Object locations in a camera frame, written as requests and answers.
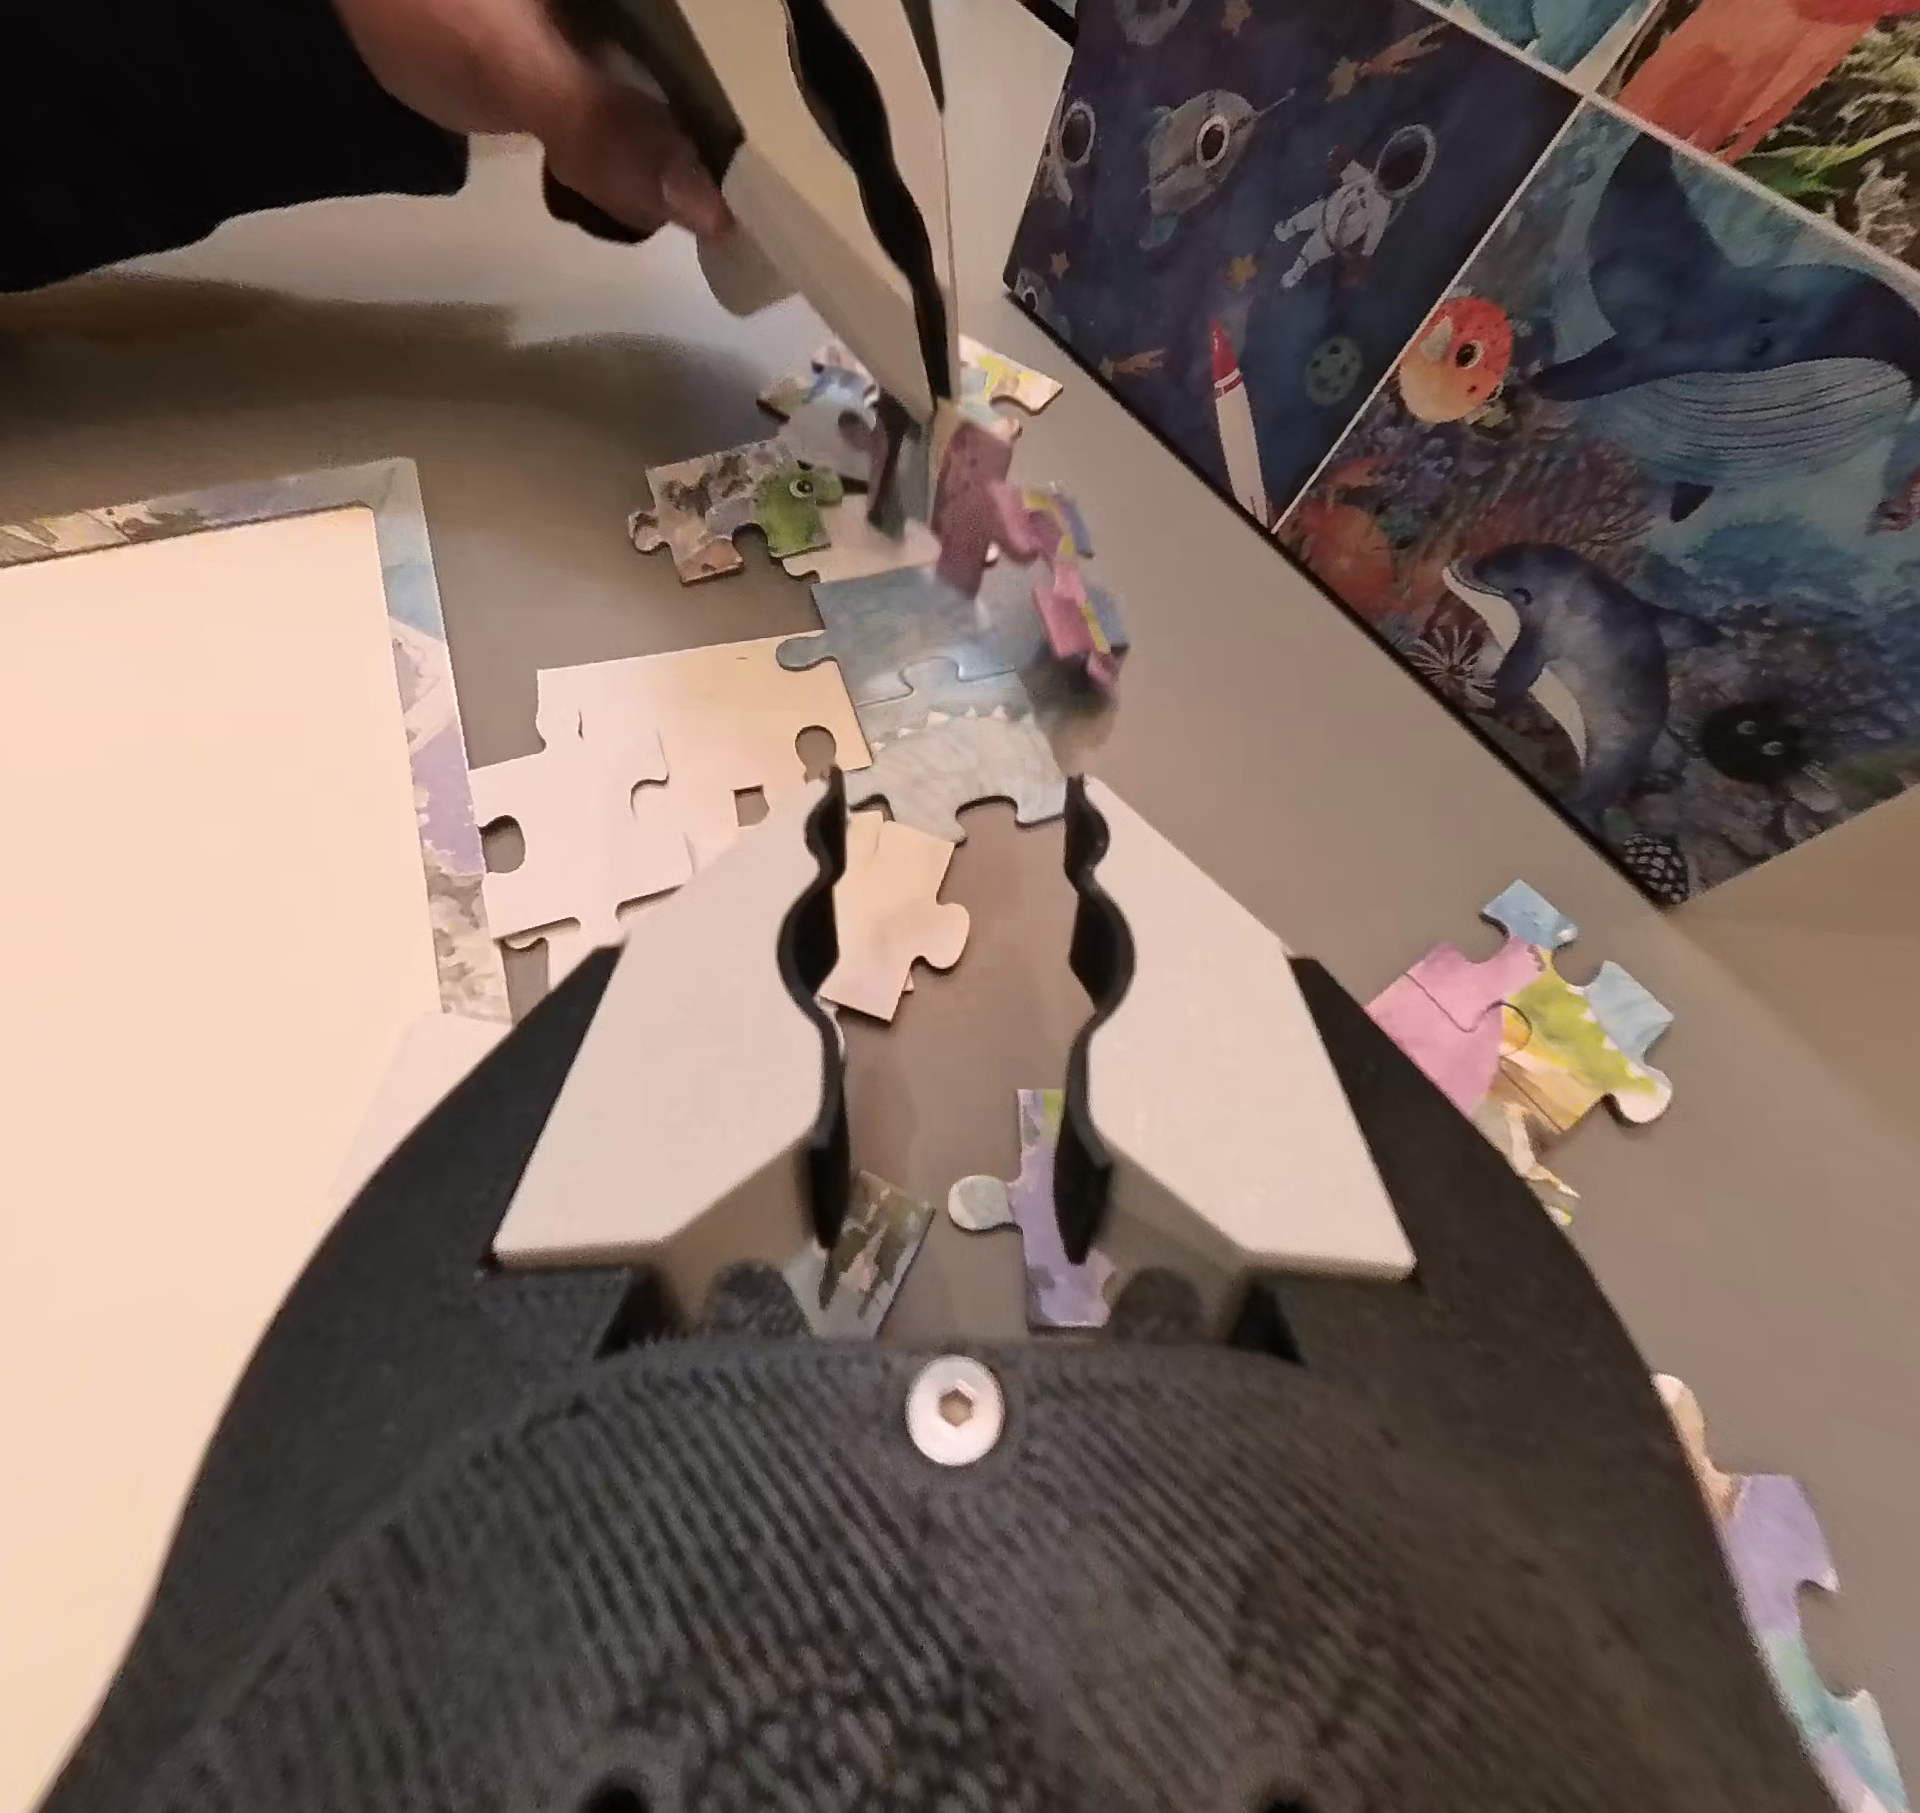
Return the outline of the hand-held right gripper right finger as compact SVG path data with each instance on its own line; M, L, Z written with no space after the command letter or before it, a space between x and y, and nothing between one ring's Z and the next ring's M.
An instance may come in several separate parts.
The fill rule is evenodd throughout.
M1116 1229L1199 1282L1413 1274L1283 937L1095 776L1069 783L1063 869L1091 1002L1063 1069L1063 1257Z

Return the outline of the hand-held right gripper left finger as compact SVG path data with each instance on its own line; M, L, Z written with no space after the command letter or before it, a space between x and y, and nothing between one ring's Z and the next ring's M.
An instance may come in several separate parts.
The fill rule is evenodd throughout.
M642 914L493 1236L519 1270L645 1268L678 1306L736 1262L838 1249L850 1203L841 771Z

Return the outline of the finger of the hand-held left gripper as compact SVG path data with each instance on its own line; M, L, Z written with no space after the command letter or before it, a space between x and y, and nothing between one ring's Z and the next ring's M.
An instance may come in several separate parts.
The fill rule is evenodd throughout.
M947 86L933 0L782 0L797 83L847 163L887 263L883 293L858 294L843 325L898 403L952 403L959 344L952 313L954 214Z
M934 83L933 0L883 0L875 64L830 0L558 0L573 37L680 121L741 232L705 252L730 310L802 296L905 413L934 411L934 235L885 80Z

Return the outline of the pink yellow joined jigsaw piece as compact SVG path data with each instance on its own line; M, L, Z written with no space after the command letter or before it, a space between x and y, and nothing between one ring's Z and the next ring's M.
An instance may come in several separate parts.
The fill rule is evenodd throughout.
M1012 568L1050 660L1102 700L1118 694L1130 639L1118 600L1097 577L1090 522L1065 489L1017 485L1012 441L954 401L920 423L894 397L877 397L863 446L873 527L927 531L937 578L970 604L984 598L991 565Z

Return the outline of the pile of jigsaw pieces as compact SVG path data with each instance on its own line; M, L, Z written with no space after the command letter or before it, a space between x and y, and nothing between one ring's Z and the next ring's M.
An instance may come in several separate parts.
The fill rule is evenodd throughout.
M730 844L752 801L849 738L836 671L790 672L813 577L764 543L683 585L625 524L645 470L766 434L723 362L658 341L516 354L536 401L484 426L455 556L470 756L558 751L536 860L632 888ZM1808 1587L1820 1673L1871 1692L1916 1786L1916 855L1903 808L1673 914L1580 833L1242 516L1071 372L1015 472L1090 511L1134 645L1118 704L1063 723L1166 839L1366 1001L1435 942L1499 943L1476 908L1522 878L1673 1010L1650 1121L1582 1120L1553 1166L1573 1243L1655 1370L1692 1387L1716 1462L1812 1497L1837 1590Z

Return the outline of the puzzle tray with painted border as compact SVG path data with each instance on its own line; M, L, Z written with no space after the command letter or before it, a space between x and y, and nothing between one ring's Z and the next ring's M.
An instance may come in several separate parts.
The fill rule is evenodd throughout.
M5 1808L37 1808L403 1039L511 1009L413 461L2 543Z

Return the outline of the person's left forearm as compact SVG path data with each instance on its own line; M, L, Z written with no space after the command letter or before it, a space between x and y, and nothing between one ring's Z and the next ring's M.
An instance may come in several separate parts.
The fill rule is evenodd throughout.
M6 294L469 178L469 140L375 80L331 0L2 0L2 137Z

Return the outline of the person's left hand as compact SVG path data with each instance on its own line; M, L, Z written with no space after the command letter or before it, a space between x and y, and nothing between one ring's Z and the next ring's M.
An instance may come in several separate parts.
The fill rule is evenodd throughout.
M732 213L680 124L569 37L554 0L331 0L375 80L455 135L541 145L551 211L609 235Z

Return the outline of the illustrated puzzle box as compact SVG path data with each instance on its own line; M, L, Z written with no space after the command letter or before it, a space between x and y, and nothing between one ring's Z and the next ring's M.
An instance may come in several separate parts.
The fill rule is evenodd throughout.
M1645 893L1916 789L1916 0L1080 0L1006 285Z

